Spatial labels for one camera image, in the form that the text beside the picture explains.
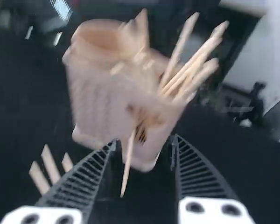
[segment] black table surface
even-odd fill
[[[90,152],[72,141],[72,128],[61,56],[0,30],[0,219],[40,197],[28,171],[33,160],[41,160],[44,144],[58,166],[64,152],[74,162]],[[280,143],[195,105],[187,107],[174,132],[213,163],[256,223],[280,223]],[[161,184],[167,178],[161,166],[131,173],[121,210],[129,211],[133,223],[174,222],[165,215],[174,209],[174,183]],[[129,197],[134,201],[128,203]]]

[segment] toothpick holder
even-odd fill
[[[140,88],[131,79],[129,71],[110,74],[123,51],[118,37],[119,26],[118,21],[103,20],[81,24],[63,56],[75,124],[72,137],[92,149],[100,149],[111,140],[119,139],[125,162],[127,142],[136,128],[134,111],[145,111],[149,118],[145,138],[135,139],[131,166],[148,172],[154,168],[162,146],[194,96],[187,101],[173,102],[170,97],[164,98]],[[87,34],[96,38],[87,38]],[[148,54],[155,61],[158,79],[166,69],[168,58],[153,49]]]

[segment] wooden stick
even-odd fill
[[[221,40],[221,37],[224,33],[224,31],[227,29],[229,25],[228,21],[225,21],[215,27],[213,32],[210,35],[210,38],[202,45],[202,47],[190,58],[190,60],[182,67],[182,69],[167,83],[167,85],[164,86],[163,90],[161,91],[162,94],[164,94],[171,85],[174,84],[174,82],[177,81],[177,79],[180,78],[180,76],[185,72],[186,69],[188,69],[191,64],[201,55],[202,52],[204,52],[207,48],[214,49],[217,47],[218,44],[220,44],[221,41],[218,42],[218,40]]]
[[[133,130],[133,132],[128,140],[128,143],[127,143],[126,163],[125,163],[125,169],[124,169],[123,178],[122,178],[120,197],[123,197],[123,195],[125,194],[125,191],[126,191],[127,180],[129,178],[130,167],[131,167],[134,139],[135,139],[135,130]]]
[[[45,176],[43,175],[37,162],[32,162],[32,165],[29,170],[29,175],[33,180],[34,184],[36,185],[39,193],[41,193],[41,195],[44,195],[50,190],[50,185]]]
[[[184,45],[190,35],[190,33],[193,31],[194,25],[198,19],[199,13],[194,13],[190,18],[188,18],[183,26],[182,32],[180,34],[180,37],[177,41],[177,44],[173,50],[172,56],[169,60],[168,66],[165,70],[165,73],[161,79],[160,85],[159,85],[159,92],[163,89],[163,87],[167,84],[168,79],[170,78],[170,75],[172,73],[172,70],[177,65],[177,62],[179,61],[180,54],[182,53],[182,50],[184,48]]]
[[[42,161],[51,179],[51,183],[54,184],[58,182],[60,180],[60,173],[47,144],[44,146],[42,151]]]
[[[198,70],[206,61],[207,56],[208,56],[207,52],[202,53],[200,57],[192,64],[192,66],[184,72],[183,76],[180,77],[167,92],[165,92],[164,96],[165,97],[169,96],[169,94],[183,82],[182,86],[180,87],[177,93],[178,96],[181,93],[181,91],[183,91],[182,89],[188,86],[189,83],[192,81],[194,75],[198,72]]]
[[[68,153],[64,154],[61,164],[65,172],[69,172],[73,168],[73,162]]]
[[[194,77],[191,84],[188,86],[188,89],[183,89],[174,99],[179,100],[185,96],[190,95],[194,91],[197,90],[197,88],[212,74],[214,73],[219,67],[219,60],[217,58],[213,58],[209,61],[207,61],[203,69]]]
[[[167,94],[169,95],[174,90],[174,88],[172,89],[172,85],[174,85],[175,82],[177,82],[177,80],[179,80],[183,76],[184,72],[191,67],[191,65],[199,58],[199,56],[203,52],[210,53],[220,44],[221,41],[222,39],[218,40],[216,37],[207,40],[202,45],[202,47],[190,58],[190,60],[188,60],[188,62],[180,69],[180,71],[167,83],[167,85],[165,85],[165,87],[161,91],[161,94],[164,95],[165,92],[167,92],[171,88],[171,91]]]
[[[214,28],[213,32],[210,34],[210,37],[222,37],[225,30],[228,28],[229,22],[225,21],[219,24],[217,27]]]

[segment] toothpick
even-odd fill
[[[177,82],[184,74],[184,72],[191,67],[191,65],[199,58],[203,52],[208,52],[209,54],[216,48],[222,39],[217,39],[216,37],[207,40],[202,47],[188,60],[188,62],[180,69],[180,71],[167,83],[167,85],[162,89],[161,94],[164,95],[172,86]]]
[[[177,41],[177,44],[173,50],[172,56],[169,60],[168,66],[165,70],[165,73],[161,79],[159,85],[159,92],[163,89],[163,87],[167,84],[168,79],[172,73],[172,70],[175,68],[179,61],[180,54],[184,48],[186,41],[188,40],[189,35],[192,33],[194,25],[198,19],[199,13],[194,13],[190,18],[188,18],[183,26],[180,37]]]
[[[184,98],[185,96],[189,96],[193,92],[197,90],[197,88],[211,75],[213,74],[219,67],[219,60],[217,58],[213,58],[207,61],[204,64],[203,69],[194,77],[191,84],[187,87],[187,89],[183,89],[174,99],[179,100]]]
[[[125,163],[125,169],[124,169],[123,178],[122,178],[120,197],[123,197],[123,195],[125,194],[125,191],[126,191],[127,180],[129,178],[129,172],[130,172],[130,167],[131,167],[134,140],[135,140],[135,130],[133,130],[133,132],[128,140],[128,143],[127,143],[126,163]]]

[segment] white wall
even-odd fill
[[[267,0],[267,9],[224,80],[247,90],[257,81],[267,82],[266,110],[280,100],[280,0]]]

